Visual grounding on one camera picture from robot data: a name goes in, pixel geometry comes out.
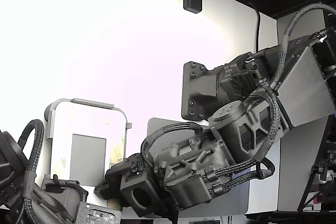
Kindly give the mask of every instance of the black wire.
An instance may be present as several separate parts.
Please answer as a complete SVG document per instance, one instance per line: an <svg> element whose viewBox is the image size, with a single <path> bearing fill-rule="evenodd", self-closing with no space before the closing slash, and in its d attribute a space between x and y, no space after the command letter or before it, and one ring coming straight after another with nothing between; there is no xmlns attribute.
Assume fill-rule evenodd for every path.
<svg viewBox="0 0 336 224"><path fill-rule="evenodd" d="M324 190L326 190L331 185L332 185L332 183L328 184L327 186L324 186L321 190L319 190L316 194L314 194L313 197L311 197L309 200L307 200L307 202L304 203L303 206L300 208L298 214L301 214L302 211L304 210L304 208L309 204L309 202L311 202L313 199L315 199L317 196L319 196L321 193L323 193Z"/></svg>
<svg viewBox="0 0 336 224"><path fill-rule="evenodd" d="M141 149L140 149L141 157L139 158L138 164L141 166L142 162L144 161L150 169L154 170L154 166L147 158L149 149L159 137L163 136L164 134L168 132L179 131L179 130L193 130L197 133L197 132L202 131L203 128L197 123L188 122L188 123L170 124L170 125L167 125L167 126L164 126L158 129L157 131L147 136L145 140L142 142Z"/></svg>
<svg viewBox="0 0 336 224"><path fill-rule="evenodd" d="M256 52L259 51L259 30L260 30L260 12L258 11L258 9L256 8L256 6L254 4L252 4L251 2L248 2L248 4L250 4L250 6L252 6L252 8L256 11L257 14L257 30L256 30Z"/></svg>

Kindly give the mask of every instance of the gray rectangle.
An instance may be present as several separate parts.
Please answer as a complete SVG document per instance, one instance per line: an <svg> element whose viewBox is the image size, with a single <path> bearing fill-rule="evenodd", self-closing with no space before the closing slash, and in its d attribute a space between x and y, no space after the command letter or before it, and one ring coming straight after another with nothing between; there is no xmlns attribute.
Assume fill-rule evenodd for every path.
<svg viewBox="0 0 336 224"><path fill-rule="evenodd" d="M104 179L106 139L72 135L70 179L97 186Z"/></svg>

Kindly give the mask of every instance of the cable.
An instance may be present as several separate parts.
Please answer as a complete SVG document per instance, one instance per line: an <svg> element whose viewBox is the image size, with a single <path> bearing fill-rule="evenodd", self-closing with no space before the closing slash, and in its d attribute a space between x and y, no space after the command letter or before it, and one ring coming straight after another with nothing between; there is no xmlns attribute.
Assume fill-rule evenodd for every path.
<svg viewBox="0 0 336 224"><path fill-rule="evenodd" d="M32 174L35 174L36 168L37 168L37 163L39 160L39 156L41 154L41 149L43 145L43 136L44 136L44 126L41 120L32 120L30 121L25 129L22 132L22 135L20 139L22 141L27 141L29 135L31 132L35 129L35 136L34 136L34 143L33 143L33 149L31 150L30 153L30 158L29 158L29 167L28 171L31 171L33 173L25 172L24 176L24 188L26 190L32 190L30 187L31 183L33 183L31 180L35 177L32 177ZM28 218L31 220L32 223L34 224L39 224L39 221L37 220L35 213L33 211L33 206L32 206L32 199L30 197L26 197L26 195L31 193L31 191L23 191L23 205L24 209L27 213Z"/></svg>
<svg viewBox="0 0 336 224"><path fill-rule="evenodd" d="M331 186L332 183L328 184L327 186L323 187L321 190L319 190L316 194L314 194L313 197L311 197L309 200L307 200L306 203L303 204L303 206L300 208L300 210L298 211L298 214L301 214L302 211L304 210L304 208L309 204L309 202L311 202L312 200L314 200L317 196L319 196L321 193L324 192L324 190L326 190L329 186Z"/></svg>
<svg viewBox="0 0 336 224"><path fill-rule="evenodd" d="M163 136L164 134L168 132L179 131L179 130L193 130L197 133L197 132L202 131L203 128L197 123L188 122L188 123L170 124L170 125L167 125L167 126L164 126L158 129L157 131L147 136L145 140L142 142L141 150L140 150L141 157L139 158L138 165L142 166L143 161L144 161L150 169L154 170L154 166L151 164L151 162L147 158L149 149L160 136Z"/></svg>
<svg viewBox="0 0 336 224"><path fill-rule="evenodd" d="M282 38L282 42L281 42L281 50L279 51L279 65L278 65L278 69L275 73L275 75L273 76L271 82L270 82L270 87L272 89L274 89L279 80L280 77L284 71L284 67L285 67L285 60L286 60L286 54L287 54L287 50L288 50L288 43L289 43L289 37L293 31L294 26L296 25L296 23L298 22L298 20L307 12L311 11L311 10L315 10L315 9L321 9L321 10L327 10L333 14L336 15L336 9L326 5L326 4L310 4L305 6L304 8L302 8L301 10L299 10L294 17L292 18L292 20L290 21L290 23L288 24L286 30L285 30L285 34Z"/></svg>
<svg viewBox="0 0 336 224"><path fill-rule="evenodd" d="M260 12L258 11L258 9L256 8L256 6L254 4L252 4L251 2L248 2L248 4L250 4L250 6L252 6L252 8L256 11L257 14L257 30L256 30L256 52L259 51L259 30L260 30Z"/></svg>
<svg viewBox="0 0 336 224"><path fill-rule="evenodd" d="M25 212L25 206L22 204L22 208L21 208L21 211L19 213L19 217L17 218L15 224L19 224L21 222L24 212Z"/></svg>

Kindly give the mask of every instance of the black braided cable sleeve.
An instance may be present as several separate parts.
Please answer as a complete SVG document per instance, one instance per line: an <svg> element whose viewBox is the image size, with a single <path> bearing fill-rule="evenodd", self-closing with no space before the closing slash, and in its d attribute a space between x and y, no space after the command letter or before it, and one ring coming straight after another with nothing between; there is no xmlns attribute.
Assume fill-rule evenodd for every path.
<svg viewBox="0 0 336 224"><path fill-rule="evenodd" d="M299 19L306 14L307 12L311 11L311 10L316 10L316 9L321 9L321 10L327 10L333 14L336 15L336 9L326 5L326 4L320 4L320 3L316 3L316 4L310 4L305 6L304 8L302 8L301 10L299 10L294 17L292 18L292 20L290 21L290 23L288 24L284 36L282 38L282 42L281 42L281 50L279 51L279 65L278 65L278 69L276 71L276 73L274 74L274 77L272 78L271 82L270 82L270 87L272 89L274 89L276 87L276 85L278 84L280 77L284 71L285 68L285 61L286 61L286 54L287 54L287 50L288 50L288 43L289 43L289 37L293 31L293 28L295 27L296 23L299 21Z"/></svg>
<svg viewBox="0 0 336 224"><path fill-rule="evenodd" d="M34 143L33 143L33 149L30 154L29 158L29 168L28 170L31 170L33 172L36 171L38 160L41 154L41 149L43 145L43 136L44 136L44 126L41 120L32 120L30 121L25 129L23 130L23 133L21 135L21 139L28 138L30 133L35 129L35 137L34 137ZM35 213L33 211L32 206L32 199L31 198L23 198L23 207L27 213L28 218L31 220L33 224L40 224L40 222L37 220Z"/></svg>
<svg viewBox="0 0 336 224"><path fill-rule="evenodd" d="M161 136L163 136L166 133L173 132L173 131L179 131L179 130L193 130L196 133L203 130L203 128L194 122L187 122L187 123L175 123L170 124L167 126L164 126L154 133L150 134L145 138L145 140L141 144L141 150L140 150L140 158L138 161L138 165L142 166L143 162L145 162L148 167L152 170L154 170L154 166L151 164L151 162L147 158L147 154L149 152L149 149L153 145L153 143Z"/></svg>
<svg viewBox="0 0 336 224"><path fill-rule="evenodd" d="M262 160L262 163L267 167L267 170L270 171L270 174L268 174L266 177L264 178L260 178L257 174L257 171L251 171L251 172L247 172L245 174L242 174L234 179L232 179L231 181L222 184L222 189L225 190L229 190L232 189L233 187L240 185L244 182L250 181L252 179L258 178L258 179L265 179L267 177L270 177L271 175L274 174L275 172L275 166L274 164L267 158L264 158ZM212 198L216 197L214 190L210 189L209 193L211 194Z"/></svg>

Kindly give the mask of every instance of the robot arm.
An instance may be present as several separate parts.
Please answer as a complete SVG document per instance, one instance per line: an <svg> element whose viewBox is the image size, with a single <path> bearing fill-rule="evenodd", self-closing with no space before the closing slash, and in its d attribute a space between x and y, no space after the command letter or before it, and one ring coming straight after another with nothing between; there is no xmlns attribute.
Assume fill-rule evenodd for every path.
<svg viewBox="0 0 336 224"><path fill-rule="evenodd" d="M294 16L280 46L240 55L214 70L196 62L186 63L182 118L206 119L209 126L186 122L157 130L143 141L140 153L107 171L95 193L104 199L119 199L139 217L155 214L177 223L180 210L210 202L251 179L271 176L277 167L265 156L274 142L296 127L335 113L334 29L289 41L297 20L311 9L336 14L330 6L309 5ZM78 182L58 180L57 176L48 182L79 197L71 210L52 191L34 185L43 124L35 120L27 127L18 143L0 132L0 204L11 209L9 222L118 224L121 213L86 204L87 192ZM37 135L28 161L22 149L33 129ZM180 130L195 133L151 155L155 141ZM336 139L336 127L331 132L331 138ZM255 171L244 172L252 166L256 166ZM335 167L336 151L328 152L323 167L313 167L312 172L327 181L329 168Z"/></svg>
<svg viewBox="0 0 336 224"><path fill-rule="evenodd" d="M137 165L123 173L115 171L127 159L112 167L96 193L112 197L106 192L118 176L122 199L139 216L155 213L173 220L180 210L210 202L251 179L271 176L275 167L265 156L275 141L295 127L335 113L335 31L325 29L289 42L288 37L285 49L282 44L243 54L214 70L186 63L182 117L206 119L209 128L180 123L158 130L143 142L141 153L131 157ZM193 129L194 136L150 155L161 135L184 129ZM255 165L255 171L233 178Z"/></svg>

